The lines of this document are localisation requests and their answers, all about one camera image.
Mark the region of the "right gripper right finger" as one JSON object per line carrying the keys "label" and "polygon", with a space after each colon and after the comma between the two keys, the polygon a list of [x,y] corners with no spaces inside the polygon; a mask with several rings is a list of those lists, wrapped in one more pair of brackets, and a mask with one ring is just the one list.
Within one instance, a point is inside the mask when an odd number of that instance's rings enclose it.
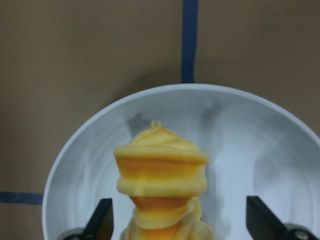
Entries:
{"label": "right gripper right finger", "polygon": [[246,229],[253,240],[317,240],[302,226],[285,225],[258,196],[246,197]]}

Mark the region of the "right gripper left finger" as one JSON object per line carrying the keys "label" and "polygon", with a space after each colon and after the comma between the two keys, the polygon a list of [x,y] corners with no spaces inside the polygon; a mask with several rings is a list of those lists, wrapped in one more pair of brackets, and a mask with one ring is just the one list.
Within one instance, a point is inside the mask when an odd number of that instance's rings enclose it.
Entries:
{"label": "right gripper left finger", "polygon": [[80,233],[71,233],[63,240],[111,240],[113,235],[113,201],[103,198],[97,204],[85,228]]}

